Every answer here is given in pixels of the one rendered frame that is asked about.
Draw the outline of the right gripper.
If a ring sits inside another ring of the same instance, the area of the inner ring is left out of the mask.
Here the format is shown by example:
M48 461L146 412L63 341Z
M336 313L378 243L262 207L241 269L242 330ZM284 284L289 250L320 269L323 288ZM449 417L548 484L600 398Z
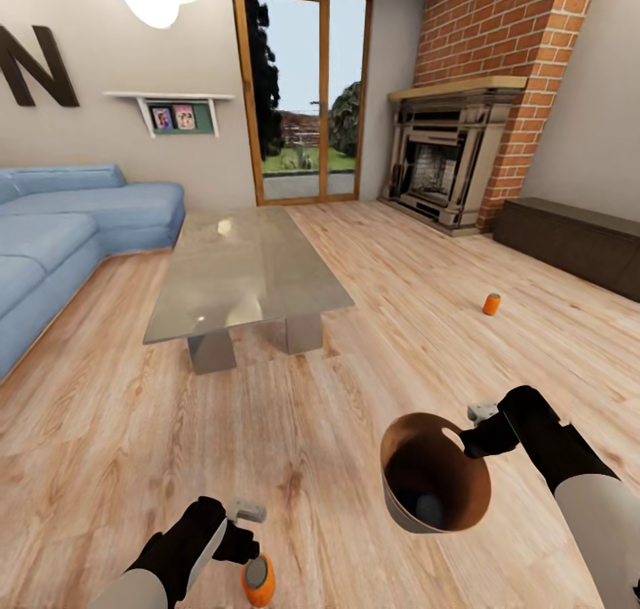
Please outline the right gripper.
M472 459L500 455L516 449L516 445L509 444L496 435L492 429L491 418L476 429L462 431L460 438L465 445L466 454Z

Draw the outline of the trash can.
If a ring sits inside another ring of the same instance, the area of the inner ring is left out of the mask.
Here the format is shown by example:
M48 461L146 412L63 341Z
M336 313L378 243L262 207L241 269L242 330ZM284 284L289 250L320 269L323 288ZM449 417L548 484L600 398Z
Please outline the trash can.
M492 503L492 480L485 458L472 459L444 434L464 431L433 413L407 413L394 420L380 445L380 465L388 513L409 533L462 533L480 524ZM439 528L423 524L396 498L400 487L433 494L441 503Z

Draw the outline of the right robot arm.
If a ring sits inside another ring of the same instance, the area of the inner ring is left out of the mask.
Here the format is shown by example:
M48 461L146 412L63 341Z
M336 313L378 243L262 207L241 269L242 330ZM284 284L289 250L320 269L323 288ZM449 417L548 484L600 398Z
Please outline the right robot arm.
M580 430L562 426L531 386L468 404L474 428L460 438L472 459L523 445L555 495L605 609L640 609L640 501Z

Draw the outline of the can of soda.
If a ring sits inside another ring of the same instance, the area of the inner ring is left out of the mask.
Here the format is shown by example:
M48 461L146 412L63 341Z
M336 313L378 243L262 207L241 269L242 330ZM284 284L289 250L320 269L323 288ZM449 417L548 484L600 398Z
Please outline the can of soda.
M441 503L433 494L415 487L400 487L396 493L399 503L423 524L439 528L444 521Z
M498 295L497 293L490 293L490 295L486 297L486 302L484 303L484 313L486 313L486 315L495 315L495 313L497 313L499 304L500 295Z
M261 554L256 560L246 563L242 572L242 586L256 609L268 604L276 590L276 577L268 557Z

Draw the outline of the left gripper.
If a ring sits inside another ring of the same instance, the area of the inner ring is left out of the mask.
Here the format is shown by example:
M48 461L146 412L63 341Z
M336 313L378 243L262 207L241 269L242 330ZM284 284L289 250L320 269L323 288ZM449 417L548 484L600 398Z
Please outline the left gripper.
M223 549L220 549L219 554L213 556L213 559L229 560L242 565L246 565L250 560L256 560L261 553L260 544L253 541L253 532L239 528L231 521L228 523L229 531L231 531L228 542Z

